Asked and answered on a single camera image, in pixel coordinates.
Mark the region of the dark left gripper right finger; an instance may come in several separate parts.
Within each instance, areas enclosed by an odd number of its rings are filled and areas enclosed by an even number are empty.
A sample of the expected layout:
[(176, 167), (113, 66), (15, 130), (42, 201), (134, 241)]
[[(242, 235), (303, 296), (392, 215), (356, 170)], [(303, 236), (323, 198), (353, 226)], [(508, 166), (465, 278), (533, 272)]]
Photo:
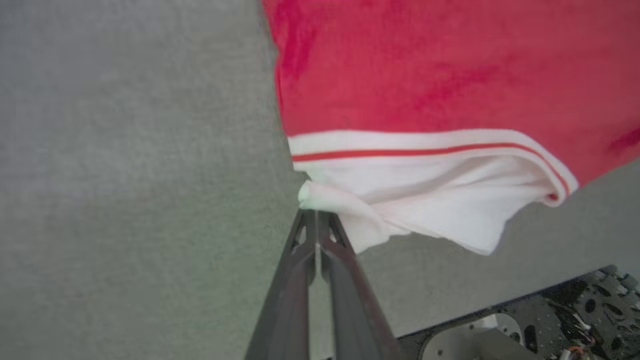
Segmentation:
[(320, 211), (318, 244), (330, 287), (335, 360), (402, 360), (377, 297), (337, 214)]

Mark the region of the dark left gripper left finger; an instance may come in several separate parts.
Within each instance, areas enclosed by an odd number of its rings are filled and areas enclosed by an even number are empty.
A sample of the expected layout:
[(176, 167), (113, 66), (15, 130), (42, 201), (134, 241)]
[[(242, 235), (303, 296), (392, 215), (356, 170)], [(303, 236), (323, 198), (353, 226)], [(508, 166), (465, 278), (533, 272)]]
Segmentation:
[(308, 360), (309, 287), (316, 275), (316, 220), (298, 210), (247, 347), (247, 360)]

